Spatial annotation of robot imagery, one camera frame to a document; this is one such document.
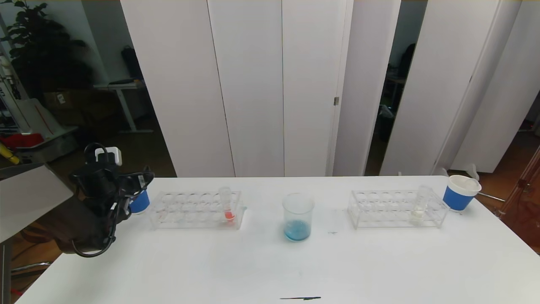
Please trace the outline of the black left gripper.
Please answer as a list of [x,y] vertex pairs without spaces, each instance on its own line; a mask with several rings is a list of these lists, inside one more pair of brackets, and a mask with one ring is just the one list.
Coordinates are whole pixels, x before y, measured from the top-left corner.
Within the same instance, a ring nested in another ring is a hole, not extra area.
[[155,173],[149,166],[143,168],[143,173],[120,175],[120,192],[125,196],[137,196],[154,180]]

